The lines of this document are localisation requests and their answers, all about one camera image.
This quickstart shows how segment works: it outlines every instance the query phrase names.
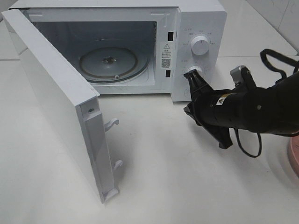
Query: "open microwave door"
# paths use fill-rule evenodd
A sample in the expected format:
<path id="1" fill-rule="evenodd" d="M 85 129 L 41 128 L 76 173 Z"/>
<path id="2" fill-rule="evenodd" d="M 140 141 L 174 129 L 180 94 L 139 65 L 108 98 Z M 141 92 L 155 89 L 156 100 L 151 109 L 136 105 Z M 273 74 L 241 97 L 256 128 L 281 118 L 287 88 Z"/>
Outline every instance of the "open microwave door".
<path id="1" fill-rule="evenodd" d="M 117 189 L 98 92 L 18 9 L 2 14 L 44 113 L 104 202 Z"/>

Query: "timer knob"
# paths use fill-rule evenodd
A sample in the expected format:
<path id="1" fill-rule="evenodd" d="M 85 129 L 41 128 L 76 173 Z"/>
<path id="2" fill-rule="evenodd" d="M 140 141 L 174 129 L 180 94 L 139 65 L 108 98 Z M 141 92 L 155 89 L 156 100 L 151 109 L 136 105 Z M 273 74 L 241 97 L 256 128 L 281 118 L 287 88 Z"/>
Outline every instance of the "timer knob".
<path id="1" fill-rule="evenodd" d="M 195 55 L 204 55 L 209 51 L 210 41 L 207 37 L 199 35 L 191 40 L 191 50 Z"/>

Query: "qr code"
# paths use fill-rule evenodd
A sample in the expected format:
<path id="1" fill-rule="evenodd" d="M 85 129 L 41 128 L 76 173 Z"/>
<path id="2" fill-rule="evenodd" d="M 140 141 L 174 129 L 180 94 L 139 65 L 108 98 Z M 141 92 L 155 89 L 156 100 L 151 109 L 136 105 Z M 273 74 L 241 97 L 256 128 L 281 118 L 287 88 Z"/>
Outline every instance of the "qr code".
<path id="1" fill-rule="evenodd" d="M 170 67 L 170 58 L 162 59 L 162 67 Z"/>

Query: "sticker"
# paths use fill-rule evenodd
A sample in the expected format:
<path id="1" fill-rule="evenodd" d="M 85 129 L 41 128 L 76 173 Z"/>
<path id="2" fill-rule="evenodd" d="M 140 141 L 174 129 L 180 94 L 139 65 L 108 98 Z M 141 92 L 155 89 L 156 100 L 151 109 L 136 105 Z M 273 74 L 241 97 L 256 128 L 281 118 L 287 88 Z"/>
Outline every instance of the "sticker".
<path id="1" fill-rule="evenodd" d="M 222 95 L 222 96 L 217 100 L 216 105 L 217 105 L 217 106 L 221 106 L 221 105 L 223 104 L 223 102 L 225 101 L 225 99 L 226 99 L 229 95 L 231 95 L 231 94 L 232 94 L 232 93 L 227 93 L 227 94 Z"/>
<path id="2" fill-rule="evenodd" d="M 162 69 L 172 68 L 172 54 L 174 54 L 174 42 L 165 41 L 160 43 L 160 64 Z"/>

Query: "table surface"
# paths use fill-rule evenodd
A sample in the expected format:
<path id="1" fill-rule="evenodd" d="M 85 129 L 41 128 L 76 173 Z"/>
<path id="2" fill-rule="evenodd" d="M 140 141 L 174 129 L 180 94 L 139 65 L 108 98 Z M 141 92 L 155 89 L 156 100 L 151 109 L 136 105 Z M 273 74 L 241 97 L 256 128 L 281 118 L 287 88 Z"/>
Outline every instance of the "table surface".
<path id="1" fill-rule="evenodd" d="M 0 60 L 0 223 L 298 221 L 299 179 L 287 160 L 288 138 L 263 134 L 257 159 L 240 151 L 233 133 L 234 145 L 219 149 L 184 114 L 186 103 L 172 103 L 168 94 L 100 96 L 104 120 L 120 119 L 107 132 L 111 160 L 124 162 L 115 172 L 120 193 L 101 204 L 14 59 Z M 291 67 L 273 62 L 291 74 Z M 257 56 L 220 57 L 211 85 L 233 88 L 229 71 L 241 64 L 258 86 L 279 78 Z M 254 134 L 241 131 L 241 141 L 257 150 Z"/>

